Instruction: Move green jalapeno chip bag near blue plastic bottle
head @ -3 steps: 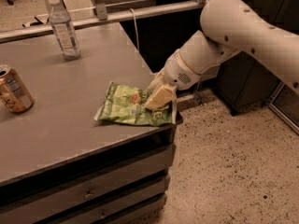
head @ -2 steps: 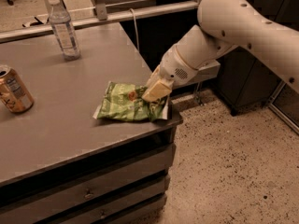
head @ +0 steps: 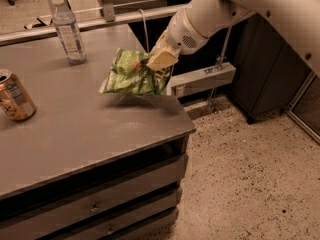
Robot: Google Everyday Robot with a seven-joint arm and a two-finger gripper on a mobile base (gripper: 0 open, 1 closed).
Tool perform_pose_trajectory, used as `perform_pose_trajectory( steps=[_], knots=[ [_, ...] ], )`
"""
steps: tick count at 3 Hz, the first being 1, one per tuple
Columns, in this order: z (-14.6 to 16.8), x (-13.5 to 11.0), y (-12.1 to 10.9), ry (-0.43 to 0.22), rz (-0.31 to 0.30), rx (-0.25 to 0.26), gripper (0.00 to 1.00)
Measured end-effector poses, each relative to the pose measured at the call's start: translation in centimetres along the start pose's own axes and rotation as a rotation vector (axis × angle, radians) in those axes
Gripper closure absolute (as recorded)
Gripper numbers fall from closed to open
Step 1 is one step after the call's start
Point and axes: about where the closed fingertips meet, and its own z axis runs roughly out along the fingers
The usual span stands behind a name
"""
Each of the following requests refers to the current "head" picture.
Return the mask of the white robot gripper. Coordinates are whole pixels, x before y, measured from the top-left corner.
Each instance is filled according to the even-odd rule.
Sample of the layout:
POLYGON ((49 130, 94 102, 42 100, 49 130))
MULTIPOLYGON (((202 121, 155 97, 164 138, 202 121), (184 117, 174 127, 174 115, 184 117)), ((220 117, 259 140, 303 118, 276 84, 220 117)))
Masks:
POLYGON ((190 23, 185 8, 180 9, 170 20, 164 31, 151 49, 151 58, 147 67, 160 71, 178 62, 179 54, 190 55, 197 52, 208 42, 190 23))

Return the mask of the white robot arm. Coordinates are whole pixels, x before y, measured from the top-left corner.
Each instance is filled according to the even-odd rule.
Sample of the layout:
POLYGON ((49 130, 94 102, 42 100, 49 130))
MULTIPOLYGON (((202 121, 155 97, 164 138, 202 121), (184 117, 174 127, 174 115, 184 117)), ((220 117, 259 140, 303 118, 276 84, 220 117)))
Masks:
POLYGON ((218 31, 262 16, 320 76, 320 0, 191 0, 171 18, 147 66, 159 71, 197 52, 218 31))

